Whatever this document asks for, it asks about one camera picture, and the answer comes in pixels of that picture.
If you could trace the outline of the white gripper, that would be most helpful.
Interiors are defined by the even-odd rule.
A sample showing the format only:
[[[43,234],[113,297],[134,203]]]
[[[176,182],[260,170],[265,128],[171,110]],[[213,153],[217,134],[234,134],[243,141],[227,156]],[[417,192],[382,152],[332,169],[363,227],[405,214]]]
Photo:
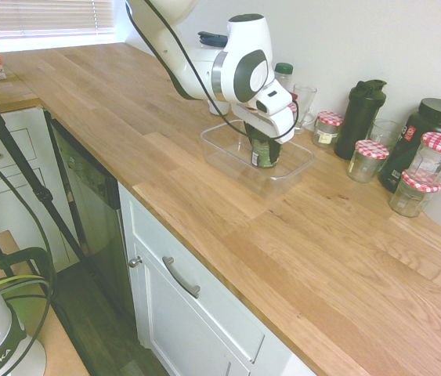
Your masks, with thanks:
[[[294,136],[292,128],[294,116],[291,107],[287,104],[277,111],[272,111],[261,102],[257,102],[256,107],[246,107],[238,103],[232,104],[232,111],[244,121],[245,132],[252,147],[255,146],[258,131],[271,139],[268,142],[269,166],[275,167],[280,157],[282,143],[286,143]]]

